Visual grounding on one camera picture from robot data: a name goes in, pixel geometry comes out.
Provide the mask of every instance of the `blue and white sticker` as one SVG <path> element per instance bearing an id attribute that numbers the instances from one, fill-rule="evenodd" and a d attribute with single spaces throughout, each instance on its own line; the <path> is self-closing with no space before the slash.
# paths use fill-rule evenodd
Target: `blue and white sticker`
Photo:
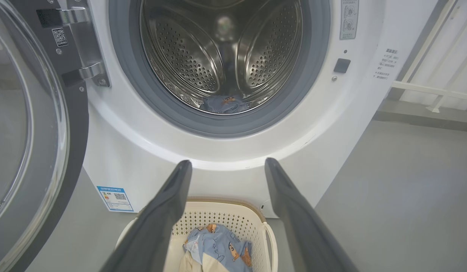
<path id="1" fill-rule="evenodd" d="M 98 186 L 97 189 L 109 210 L 114 212 L 133 212 L 133 207 L 131 207 L 131 203 L 123 188 Z"/>

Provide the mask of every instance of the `washing machine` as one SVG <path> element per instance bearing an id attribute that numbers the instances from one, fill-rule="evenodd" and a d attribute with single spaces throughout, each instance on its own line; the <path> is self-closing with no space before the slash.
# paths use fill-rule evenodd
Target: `washing machine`
<path id="1" fill-rule="evenodd" d="M 0 0 L 0 271 L 33 260 L 82 166 L 114 212 L 189 160 L 189 196 L 276 217 L 272 157 L 315 207 L 436 2 Z"/>

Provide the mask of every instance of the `qr code sticker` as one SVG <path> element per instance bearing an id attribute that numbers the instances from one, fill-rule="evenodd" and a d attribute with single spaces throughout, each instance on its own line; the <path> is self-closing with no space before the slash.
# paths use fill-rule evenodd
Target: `qr code sticker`
<path id="1" fill-rule="evenodd" d="M 55 43 L 57 43 L 58 47 L 69 45 L 69 43 L 67 43 L 66 33 L 64 33 L 63 28 L 53 29 L 52 34 L 54 34 Z"/>
<path id="2" fill-rule="evenodd" d="M 114 197 L 119 200 L 126 200 L 126 196 L 124 195 L 124 193 L 115 193 Z"/>

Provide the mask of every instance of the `gray instruction sticker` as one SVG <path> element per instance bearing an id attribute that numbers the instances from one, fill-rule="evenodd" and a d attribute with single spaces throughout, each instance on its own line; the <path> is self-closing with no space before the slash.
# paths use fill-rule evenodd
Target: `gray instruction sticker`
<path id="1" fill-rule="evenodd" d="M 341 34 L 339 39 L 348 40 L 356 37 L 358 11 L 359 0 L 341 0 Z"/>

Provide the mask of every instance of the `beige plastic basket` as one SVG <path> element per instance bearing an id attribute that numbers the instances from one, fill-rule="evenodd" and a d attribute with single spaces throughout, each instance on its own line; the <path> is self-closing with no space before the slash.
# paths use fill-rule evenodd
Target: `beige plastic basket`
<path id="1" fill-rule="evenodd" d="M 136 219 L 123 230 L 116 246 L 128 232 Z M 277 272 L 277 243 L 272 228 L 265 217 L 253 205 L 244 201 L 219 198 L 189 198 L 185 213 L 171 231 L 171 240 L 166 255 L 164 272 L 178 272 L 180 260 L 185 254 L 183 243 L 192 229 L 206 227 L 208 224 L 222 224 L 242 241 L 252 242 L 253 272 Z M 267 235 L 271 245 L 269 258 Z"/>

